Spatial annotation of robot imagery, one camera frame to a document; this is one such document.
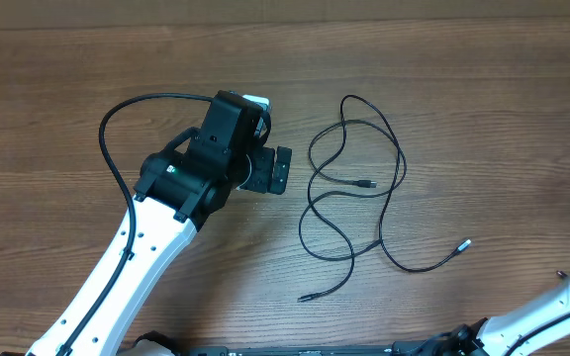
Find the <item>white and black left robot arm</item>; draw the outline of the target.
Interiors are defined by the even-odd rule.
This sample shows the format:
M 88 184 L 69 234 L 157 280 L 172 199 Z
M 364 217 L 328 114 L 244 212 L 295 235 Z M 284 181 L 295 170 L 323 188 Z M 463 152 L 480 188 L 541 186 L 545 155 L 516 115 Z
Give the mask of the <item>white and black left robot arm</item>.
M 29 354 L 117 354 L 164 271 L 233 190 L 285 192 L 292 152 L 266 145 L 269 100 L 221 91 L 205 101 L 201 127 L 148 156 L 132 189 L 101 150 L 126 197 L 126 214 L 72 302 Z

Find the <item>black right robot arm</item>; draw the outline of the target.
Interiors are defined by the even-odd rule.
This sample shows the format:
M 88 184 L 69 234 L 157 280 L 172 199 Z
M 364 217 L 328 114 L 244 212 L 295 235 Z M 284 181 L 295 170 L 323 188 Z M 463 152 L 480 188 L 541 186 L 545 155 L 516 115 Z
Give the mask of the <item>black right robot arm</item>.
M 570 335 L 570 274 L 554 289 L 500 316 L 463 325 L 436 346 L 436 355 L 529 355 Z

